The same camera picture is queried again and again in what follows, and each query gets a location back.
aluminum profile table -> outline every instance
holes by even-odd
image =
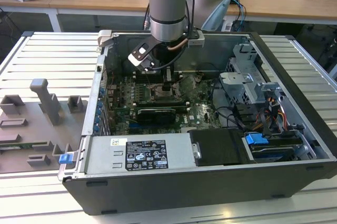
[[[61,100],[71,92],[81,92],[84,99],[88,98],[93,65],[100,54],[96,38],[96,33],[34,33],[22,37],[0,66],[0,98],[15,90],[25,102],[36,101],[28,91],[33,77],[48,78],[50,88]],[[296,41],[284,36],[262,38],[334,130],[337,119],[333,112],[327,112],[335,109],[335,82]],[[262,67],[273,81],[271,73]],[[88,216],[56,174],[0,175],[0,223],[337,223],[337,177],[316,181],[287,199]]]

black plastic cover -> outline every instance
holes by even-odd
[[[192,130],[192,144],[197,144],[201,153],[195,159],[197,166],[247,164],[249,159],[238,129]]]

green circuit board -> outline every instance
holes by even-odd
[[[151,83],[149,79],[142,83],[132,77],[119,79],[111,85],[111,89],[108,87],[112,135],[220,128],[208,98],[213,82],[212,79],[203,79],[201,74],[186,73],[172,85],[171,91],[165,92],[162,91],[162,83]],[[139,125],[137,112],[141,109],[174,109],[175,122],[164,126]]]

motherboard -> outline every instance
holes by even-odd
[[[175,73],[170,86],[158,75],[111,77],[107,86],[112,135],[184,133],[220,128],[211,106],[213,79]]]

electronic device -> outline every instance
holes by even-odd
[[[204,33],[166,75],[126,60],[149,35],[111,32],[80,148],[60,157],[86,213],[290,197],[336,174],[334,134],[258,35]]]

